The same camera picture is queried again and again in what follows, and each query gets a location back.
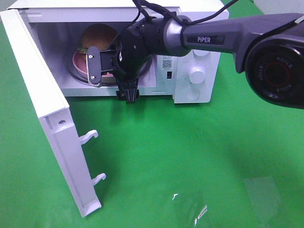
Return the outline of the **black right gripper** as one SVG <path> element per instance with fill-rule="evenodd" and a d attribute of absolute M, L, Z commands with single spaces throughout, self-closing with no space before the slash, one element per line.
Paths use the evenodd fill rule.
<path fill-rule="evenodd" d="M 100 51 L 101 75 L 110 73 L 117 80 L 116 96 L 120 101 L 135 103 L 140 97 L 140 71 L 152 53 L 143 45 L 118 45 L 115 49 Z"/>

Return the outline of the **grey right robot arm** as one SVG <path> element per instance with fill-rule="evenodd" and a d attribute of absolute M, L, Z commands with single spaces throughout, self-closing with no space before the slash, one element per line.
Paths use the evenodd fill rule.
<path fill-rule="evenodd" d="M 263 100 L 285 107 L 304 106 L 304 16 L 267 14 L 195 24 L 181 18 L 140 20 L 120 36 L 116 50 L 100 53 L 101 73 L 112 73 L 119 95 L 138 97 L 138 74 L 152 55 L 182 57 L 191 50 L 233 55 Z"/>

